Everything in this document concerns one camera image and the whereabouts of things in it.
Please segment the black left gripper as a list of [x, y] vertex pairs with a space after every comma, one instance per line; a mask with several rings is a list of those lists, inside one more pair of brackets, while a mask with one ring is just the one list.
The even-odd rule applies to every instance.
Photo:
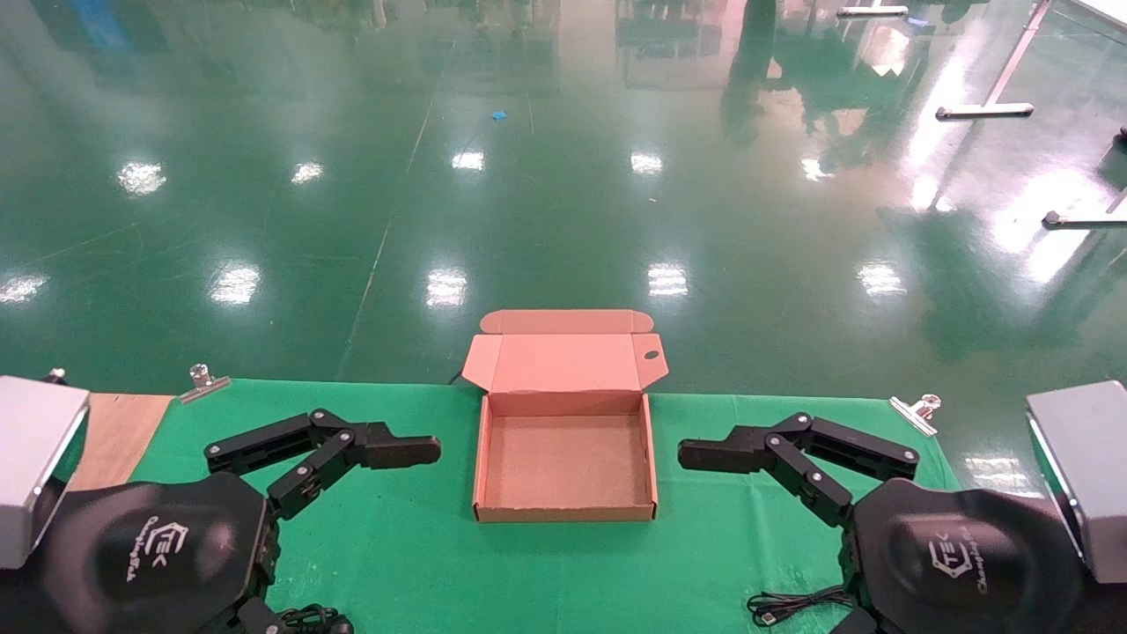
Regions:
[[[267, 500], [231, 475], [301, 456]], [[210, 443], [205, 459], [214, 475], [197, 482], [66, 494], [23, 565], [23, 631], [279, 633], [265, 602], [277, 519], [298, 517], [352, 468], [435, 464], [440, 440], [316, 409]]]

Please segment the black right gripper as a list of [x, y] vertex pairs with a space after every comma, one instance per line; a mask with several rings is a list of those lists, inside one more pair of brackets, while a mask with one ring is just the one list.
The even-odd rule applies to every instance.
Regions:
[[[852, 509], [816, 459], [888, 482]], [[917, 476], [915, 450], [825, 418], [684, 439], [678, 464], [765, 473], [826, 526], [846, 523], [845, 590], [878, 633], [1063, 633], [1086, 593], [1086, 568], [1050, 502], [919, 486], [906, 481]]]

